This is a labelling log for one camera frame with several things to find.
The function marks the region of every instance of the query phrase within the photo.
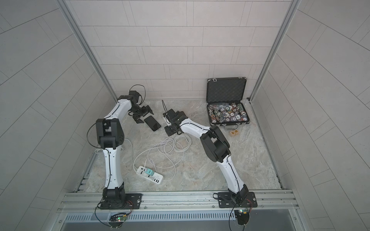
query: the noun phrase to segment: white tiled wall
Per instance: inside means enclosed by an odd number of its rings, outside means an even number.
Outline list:
[[[302,0],[252,103],[316,231],[370,230],[369,31],[369,1]]]
[[[249,97],[290,4],[66,2],[116,93],[145,83],[147,98],[205,98],[206,79],[225,77],[247,77]]]
[[[0,230],[41,230],[113,100],[53,0],[3,1],[0,14]]]

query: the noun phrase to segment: marble floor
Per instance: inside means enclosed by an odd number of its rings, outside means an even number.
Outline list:
[[[167,109],[174,111],[184,111],[185,114],[194,122],[209,126],[206,112],[205,100],[166,100]],[[221,128],[225,137],[230,143],[232,160],[239,173],[239,176],[250,190],[253,189],[280,189],[280,184],[272,166],[270,157],[266,150],[265,143],[256,124],[256,119],[252,112],[252,107],[247,100],[243,101],[250,123],[240,125],[240,135],[230,137],[228,131]],[[145,101],[144,105],[149,105],[154,115],[153,117],[162,125],[162,128],[153,132],[147,124],[136,124],[130,116],[126,116],[122,121],[122,129],[125,138],[129,139],[134,147],[134,158],[142,151],[151,148],[167,138],[164,130],[166,126],[162,119],[164,109],[161,101]],[[192,144],[199,143],[199,139],[191,136]],[[135,166],[144,165],[147,155],[142,154],[135,162]],[[164,154],[156,150],[150,153],[151,159],[157,166],[171,166]],[[176,163],[182,157],[182,153],[175,152],[170,156]],[[147,167],[154,169],[149,162]],[[170,179],[174,174],[174,169],[158,169],[164,179]],[[183,159],[176,165],[176,175],[171,181],[162,181],[155,184],[141,176],[136,175],[132,168],[131,147],[128,142],[124,142],[121,152],[121,173],[125,183],[126,191],[192,191],[192,190],[226,190],[227,184],[221,170],[206,156],[202,144],[191,146],[184,154]],[[102,192],[105,182],[105,163],[104,156],[99,155],[91,169],[90,176],[85,185],[85,192]]]

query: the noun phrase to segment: vent grille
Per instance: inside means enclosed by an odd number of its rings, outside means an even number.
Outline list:
[[[116,213],[99,212],[99,219],[107,222],[107,218]],[[134,211],[126,220],[126,222],[135,221],[206,221],[206,220],[228,220],[230,215],[229,210],[217,211],[153,211],[143,212]],[[231,220],[235,220],[234,211],[231,213]],[[94,213],[68,213],[64,222],[99,222]]]

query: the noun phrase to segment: white power strip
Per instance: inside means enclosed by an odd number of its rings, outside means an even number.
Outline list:
[[[162,182],[163,176],[161,174],[154,172],[154,174],[150,176],[149,174],[145,173],[146,170],[147,168],[140,166],[138,170],[136,171],[136,174],[156,184],[160,184]]]

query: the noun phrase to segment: smartphone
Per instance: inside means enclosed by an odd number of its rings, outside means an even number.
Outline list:
[[[161,128],[161,125],[154,119],[153,116],[149,116],[144,119],[145,123],[155,132],[156,130]]]

